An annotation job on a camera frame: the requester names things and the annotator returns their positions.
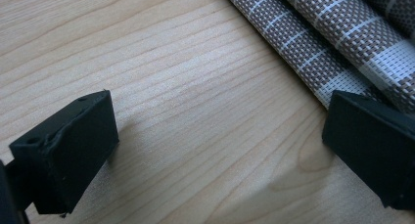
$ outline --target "wood grain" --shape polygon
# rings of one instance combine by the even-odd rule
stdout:
[[[71,100],[114,100],[115,154],[32,223],[414,221],[321,144],[325,110],[227,0],[0,0],[0,41],[4,162]]]

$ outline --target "gray and white woven fabric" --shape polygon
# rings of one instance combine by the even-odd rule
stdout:
[[[332,92],[383,96],[285,0],[230,0],[328,108]]]
[[[363,0],[288,0],[402,112],[415,114],[415,46]]]
[[[415,43],[415,0],[366,0]]]

